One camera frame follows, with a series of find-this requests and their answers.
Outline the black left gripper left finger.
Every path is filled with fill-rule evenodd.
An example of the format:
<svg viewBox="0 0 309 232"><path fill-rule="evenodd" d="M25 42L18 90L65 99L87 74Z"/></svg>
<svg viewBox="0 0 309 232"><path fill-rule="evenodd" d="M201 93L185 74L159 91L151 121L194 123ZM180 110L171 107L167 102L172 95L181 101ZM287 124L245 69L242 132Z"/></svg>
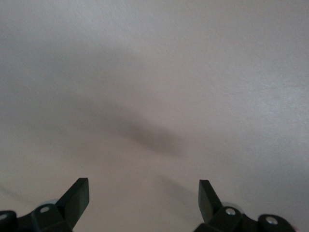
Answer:
<svg viewBox="0 0 309 232"><path fill-rule="evenodd" d="M71 232L89 204L88 178L79 178L55 204L44 204L31 213L36 232Z"/></svg>

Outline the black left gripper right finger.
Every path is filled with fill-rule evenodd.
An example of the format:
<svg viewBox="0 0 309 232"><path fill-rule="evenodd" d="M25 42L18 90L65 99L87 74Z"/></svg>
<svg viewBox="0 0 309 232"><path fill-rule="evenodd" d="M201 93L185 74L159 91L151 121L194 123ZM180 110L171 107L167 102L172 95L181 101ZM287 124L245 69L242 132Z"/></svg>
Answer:
<svg viewBox="0 0 309 232"><path fill-rule="evenodd" d="M252 232L248 217L232 206L223 206L210 181L200 180L198 206L203 218L196 232Z"/></svg>

